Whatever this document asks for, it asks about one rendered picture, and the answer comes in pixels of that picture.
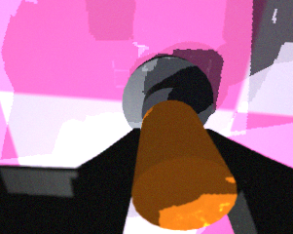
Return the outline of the orange knob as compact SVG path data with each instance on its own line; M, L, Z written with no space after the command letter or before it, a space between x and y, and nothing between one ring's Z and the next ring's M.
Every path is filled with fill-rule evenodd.
M235 204L235 179L197 112L178 100L145 114L133 176L136 212L165 230L194 230L219 220Z

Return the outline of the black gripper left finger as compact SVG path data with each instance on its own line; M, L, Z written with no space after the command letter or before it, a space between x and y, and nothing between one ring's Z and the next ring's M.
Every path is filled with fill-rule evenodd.
M0 163L0 210L75 215L85 234L124 234L140 132L77 167Z

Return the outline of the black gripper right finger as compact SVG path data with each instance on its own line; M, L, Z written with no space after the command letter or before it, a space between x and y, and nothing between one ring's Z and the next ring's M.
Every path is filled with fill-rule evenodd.
M293 234L293 167L205 129L237 185L227 213L235 234Z

